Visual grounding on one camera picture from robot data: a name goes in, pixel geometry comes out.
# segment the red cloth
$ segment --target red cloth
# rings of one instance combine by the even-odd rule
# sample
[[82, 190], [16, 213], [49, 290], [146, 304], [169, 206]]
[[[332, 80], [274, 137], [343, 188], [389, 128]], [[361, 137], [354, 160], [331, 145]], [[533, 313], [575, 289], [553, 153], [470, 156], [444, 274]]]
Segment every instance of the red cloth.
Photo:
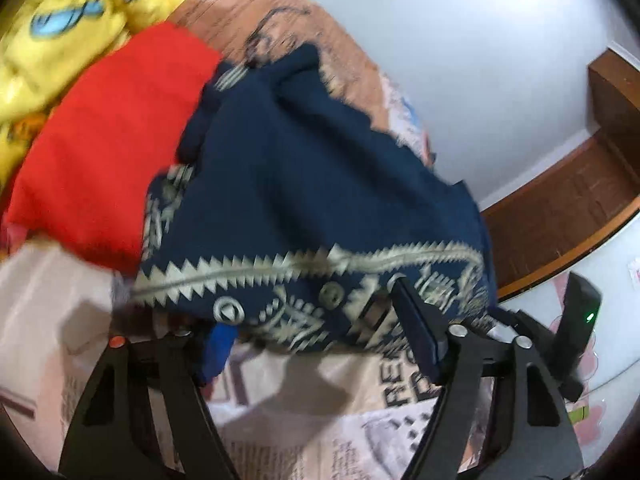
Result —
[[34, 142], [6, 220], [95, 264], [134, 274], [146, 188], [175, 160], [221, 56], [173, 23], [87, 69]]

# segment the circle with triangle symbol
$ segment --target circle with triangle symbol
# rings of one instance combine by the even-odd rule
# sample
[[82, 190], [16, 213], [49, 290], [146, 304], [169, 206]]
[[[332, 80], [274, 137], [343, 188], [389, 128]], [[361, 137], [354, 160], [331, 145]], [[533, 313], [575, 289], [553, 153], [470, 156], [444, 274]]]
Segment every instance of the circle with triangle symbol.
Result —
[[236, 298], [223, 296], [213, 304], [213, 317], [220, 323], [238, 325], [244, 321], [244, 310]]

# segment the orange wood edge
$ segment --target orange wood edge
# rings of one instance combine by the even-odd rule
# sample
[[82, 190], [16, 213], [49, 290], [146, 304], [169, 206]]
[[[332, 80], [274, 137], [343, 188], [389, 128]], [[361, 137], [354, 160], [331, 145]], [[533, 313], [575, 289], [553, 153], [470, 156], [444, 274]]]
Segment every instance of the orange wood edge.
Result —
[[640, 196], [636, 197], [633, 202], [631, 202], [620, 213], [614, 216], [609, 221], [609, 223], [607, 223], [607, 225], [594, 232], [593, 235], [591, 235], [577, 247], [571, 249], [551, 263], [540, 267], [538, 270], [535, 270], [527, 276], [524, 276], [524, 278], [520, 278], [519, 280], [516, 280], [515, 282], [498, 289], [498, 300], [501, 300], [506, 296], [510, 296], [511, 294], [522, 290], [523, 288], [527, 288], [534, 283], [547, 280], [553, 275], [557, 274], [564, 267], [580, 259], [580, 257], [586, 256], [589, 250], [597, 247], [600, 243], [603, 242], [603, 240], [606, 240], [615, 231], [620, 229], [620, 227], [622, 227], [638, 210], [640, 210]]

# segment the zigzag pattern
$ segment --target zigzag pattern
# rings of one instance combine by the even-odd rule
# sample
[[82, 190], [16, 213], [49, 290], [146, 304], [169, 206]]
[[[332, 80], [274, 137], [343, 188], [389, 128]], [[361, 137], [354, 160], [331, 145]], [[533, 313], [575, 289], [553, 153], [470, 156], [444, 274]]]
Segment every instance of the zigzag pattern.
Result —
[[187, 260], [182, 268], [171, 262], [165, 272], [156, 266], [148, 276], [139, 272], [132, 297], [142, 303], [153, 305], [157, 301], [164, 306], [167, 299], [175, 303], [180, 295], [188, 300], [194, 293], [202, 297], [205, 289], [215, 293], [219, 287], [227, 290], [230, 286], [275, 285], [307, 276], [341, 276], [354, 272], [379, 274], [404, 266], [461, 260], [479, 267], [483, 265], [482, 254], [460, 242], [392, 246], [374, 253], [351, 253], [334, 245], [329, 252], [324, 249], [298, 251], [285, 256], [277, 254], [273, 259], [234, 256], [220, 262], [215, 258], [209, 261], [201, 258], [197, 266]]

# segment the yellow plush toy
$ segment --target yellow plush toy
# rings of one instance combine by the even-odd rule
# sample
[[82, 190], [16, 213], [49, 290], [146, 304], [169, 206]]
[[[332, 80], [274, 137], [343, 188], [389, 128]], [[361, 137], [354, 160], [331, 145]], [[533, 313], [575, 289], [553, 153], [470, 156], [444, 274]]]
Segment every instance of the yellow plush toy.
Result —
[[26, 154], [8, 140], [12, 124], [46, 111], [92, 61], [183, 1], [25, 1], [0, 40], [0, 193]]

